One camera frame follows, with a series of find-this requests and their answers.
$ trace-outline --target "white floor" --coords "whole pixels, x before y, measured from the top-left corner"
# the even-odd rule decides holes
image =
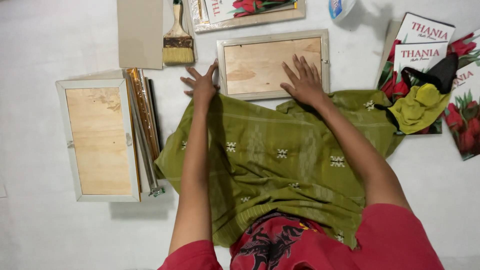
[[[341,25],[327,0],[307,0],[306,20],[196,37],[204,72],[216,40],[328,28],[331,89],[371,89],[390,18],[407,11],[480,28],[478,0],[363,0]],[[167,256],[178,196],[140,204],[77,203],[54,82],[118,68],[115,0],[0,0],[0,269],[156,269]],[[164,138],[189,98],[181,67],[154,79]],[[256,102],[274,108],[282,100]],[[480,157],[462,162],[448,133],[407,138],[389,160],[433,247],[448,269],[480,268]],[[218,249],[223,266],[226,249]]]

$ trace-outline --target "red t-shirt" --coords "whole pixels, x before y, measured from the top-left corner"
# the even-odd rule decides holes
[[[365,208],[351,250],[315,222],[278,212],[257,220],[230,247],[232,270],[444,269],[420,220],[405,208]],[[213,243],[198,241],[172,253],[159,270],[221,270]]]

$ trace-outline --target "white plastic container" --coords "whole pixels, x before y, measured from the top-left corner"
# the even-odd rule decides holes
[[[345,18],[356,2],[357,0],[328,0],[328,9],[332,20],[340,21]]]

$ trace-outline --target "green patterned cloth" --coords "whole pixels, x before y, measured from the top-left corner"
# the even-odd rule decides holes
[[[395,135],[377,90],[330,94],[340,111],[387,157],[403,136]],[[193,103],[155,161],[160,177],[180,192]],[[354,248],[365,206],[362,183],[318,114],[294,100],[270,110],[218,95],[208,114],[210,202],[213,241],[229,247],[260,216],[277,209],[316,221]]]

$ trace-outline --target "wood grain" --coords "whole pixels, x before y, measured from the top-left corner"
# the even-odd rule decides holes
[[[293,54],[315,63],[321,73],[320,48],[319,37],[224,47],[228,94],[282,90],[280,83],[290,83],[281,65],[283,61],[298,75]]]
[[[131,195],[118,87],[66,89],[84,195]]]

